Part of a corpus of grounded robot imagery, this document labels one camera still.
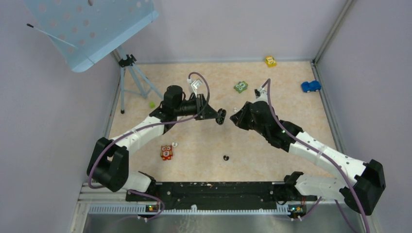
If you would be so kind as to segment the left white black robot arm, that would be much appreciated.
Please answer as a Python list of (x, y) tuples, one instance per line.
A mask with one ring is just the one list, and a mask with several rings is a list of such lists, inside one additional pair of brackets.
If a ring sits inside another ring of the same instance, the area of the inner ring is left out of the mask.
[(140, 124), (120, 136), (102, 137), (96, 142), (86, 173), (92, 181), (112, 192), (132, 189), (143, 200), (151, 200), (156, 193), (154, 178), (143, 172), (132, 172), (129, 157), (152, 139), (167, 133), (181, 117), (214, 119), (222, 125), (225, 116), (226, 110), (213, 109), (203, 94), (192, 93), (185, 99), (182, 87), (171, 85), (161, 104)]

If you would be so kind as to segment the black earbud charging case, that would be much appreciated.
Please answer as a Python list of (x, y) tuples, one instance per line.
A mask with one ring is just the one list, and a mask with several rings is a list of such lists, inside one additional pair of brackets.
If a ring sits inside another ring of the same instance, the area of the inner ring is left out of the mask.
[(215, 119), (218, 125), (223, 125), (226, 117), (226, 110), (221, 108), (217, 111), (217, 117)]

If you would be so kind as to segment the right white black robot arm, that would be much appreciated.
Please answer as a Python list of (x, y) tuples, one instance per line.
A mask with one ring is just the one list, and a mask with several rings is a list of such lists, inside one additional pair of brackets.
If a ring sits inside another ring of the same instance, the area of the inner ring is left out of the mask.
[(333, 175), (318, 177), (303, 172), (293, 172), (284, 181), (285, 194), (291, 200), (301, 196), (319, 196), (345, 204), (359, 213), (351, 193), (353, 189), (367, 216), (371, 215), (386, 188), (383, 165), (351, 158), (314, 139), (301, 127), (273, 118), (265, 101), (246, 102), (230, 117), (234, 125), (243, 130), (253, 130), (263, 136), (273, 147), (301, 156)]

